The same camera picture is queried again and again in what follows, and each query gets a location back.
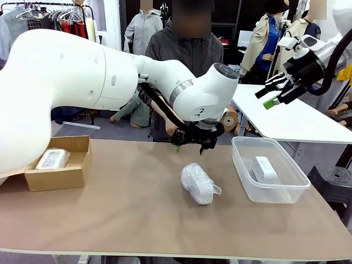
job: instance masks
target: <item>clear plastic bin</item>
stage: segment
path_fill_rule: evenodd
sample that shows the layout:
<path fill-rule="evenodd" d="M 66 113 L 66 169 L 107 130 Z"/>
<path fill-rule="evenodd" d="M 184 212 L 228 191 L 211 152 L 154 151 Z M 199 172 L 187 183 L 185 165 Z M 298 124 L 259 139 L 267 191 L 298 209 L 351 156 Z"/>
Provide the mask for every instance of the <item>clear plastic bin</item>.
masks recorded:
<path fill-rule="evenodd" d="M 243 187 L 253 202 L 294 204 L 311 183 L 284 148 L 273 139 L 232 138 L 232 159 Z M 252 167 L 256 156 L 267 157 L 278 176 L 277 184 L 256 181 Z"/>

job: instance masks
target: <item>open cardboard box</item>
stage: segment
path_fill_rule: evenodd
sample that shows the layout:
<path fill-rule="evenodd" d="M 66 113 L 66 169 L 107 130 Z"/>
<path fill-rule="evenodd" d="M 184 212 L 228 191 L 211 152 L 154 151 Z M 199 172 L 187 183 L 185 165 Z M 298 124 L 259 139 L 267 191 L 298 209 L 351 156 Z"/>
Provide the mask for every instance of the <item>open cardboard box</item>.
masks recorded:
<path fill-rule="evenodd" d="M 26 168 L 0 174 L 0 178 L 24 173 L 30 191 L 84 187 L 92 156 L 89 136 L 52 137 L 48 149 L 52 148 L 70 152 L 65 168 L 35 169 L 39 157 Z"/>

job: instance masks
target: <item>tabletop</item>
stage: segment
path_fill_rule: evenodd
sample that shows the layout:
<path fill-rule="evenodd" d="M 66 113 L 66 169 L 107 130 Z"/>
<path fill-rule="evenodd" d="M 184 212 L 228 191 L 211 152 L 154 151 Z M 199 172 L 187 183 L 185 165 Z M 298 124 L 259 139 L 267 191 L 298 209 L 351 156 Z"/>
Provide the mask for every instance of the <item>tabletop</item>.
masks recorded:
<path fill-rule="evenodd" d="M 257 99 L 261 85 L 239 84 L 233 100 L 248 121 L 266 138 L 279 141 L 352 144 L 352 131 L 299 99 L 266 110 L 263 103 L 278 94 Z"/>
<path fill-rule="evenodd" d="M 231 146 L 199 156 L 170 144 L 92 140 L 85 188 L 29 192 L 21 175 L 0 186 L 0 250 L 39 254 L 352 259 L 352 236 L 318 192 L 297 203 L 248 199 Z M 200 206 L 180 182 L 197 162 L 222 188 Z"/>

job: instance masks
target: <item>gray floor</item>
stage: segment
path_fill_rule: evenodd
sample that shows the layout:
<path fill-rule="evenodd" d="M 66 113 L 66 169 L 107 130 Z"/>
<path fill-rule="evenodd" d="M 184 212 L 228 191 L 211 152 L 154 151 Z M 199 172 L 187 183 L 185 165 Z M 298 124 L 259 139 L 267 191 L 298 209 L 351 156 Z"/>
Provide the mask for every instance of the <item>gray floor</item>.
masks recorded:
<path fill-rule="evenodd" d="M 79 123 L 91 124 L 89 119 L 82 119 Z M 129 121 L 122 120 L 119 124 L 110 124 L 109 119 L 96 118 L 95 124 L 101 126 L 100 130 L 81 128 L 70 125 L 52 124 L 52 134 L 55 136 L 75 136 L 75 135 L 90 135 L 93 139 L 112 139 L 112 140 L 134 140 L 134 141 L 152 141 L 148 138 L 150 128 L 136 129 L 129 126 Z M 219 140 L 219 145 L 231 145 L 231 133 L 225 133 Z M 281 142 L 286 151 L 292 155 L 292 148 L 286 143 Z M 339 156 L 342 154 L 345 145 L 334 144 L 305 144 L 301 159 L 298 162 L 300 168 L 307 174 L 311 168 L 316 164 L 325 164 L 327 166 L 335 165 Z M 348 226 L 352 232 L 352 221 Z M 78 256 L 68 256 L 69 264 L 76 264 Z M 157 264 L 175 264 L 172 258 L 159 258 Z M 258 264 L 258 261 L 239 261 L 239 264 Z M 274 262 L 269 264 L 287 264 L 288 262 Z M 0 252 L 0 264 L 54 264 L 52 256 L 48 255 L 29 255 L 29 254 L 14 254 L 7 252 Z M 100 264 L 98 256 L 92 257 L 90 264 Z"/>

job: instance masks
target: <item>brown table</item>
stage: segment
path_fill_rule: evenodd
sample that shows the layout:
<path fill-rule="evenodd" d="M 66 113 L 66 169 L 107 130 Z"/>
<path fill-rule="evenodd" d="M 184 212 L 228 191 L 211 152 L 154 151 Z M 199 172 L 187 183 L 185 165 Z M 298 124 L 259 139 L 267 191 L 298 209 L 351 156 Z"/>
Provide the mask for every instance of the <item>brown table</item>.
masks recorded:
<path fill-rule="evenodd" d="M 85 188 L 29 192 L 21 176 L 0 186 L 0 249 L 40 254 L 352 259 L 352 236 L 311 188 L 294 205 L 248 199 L 232 148 L 92 140 Z M 223 190 L 197 205 L 180 183 L 199 163 Z"/>

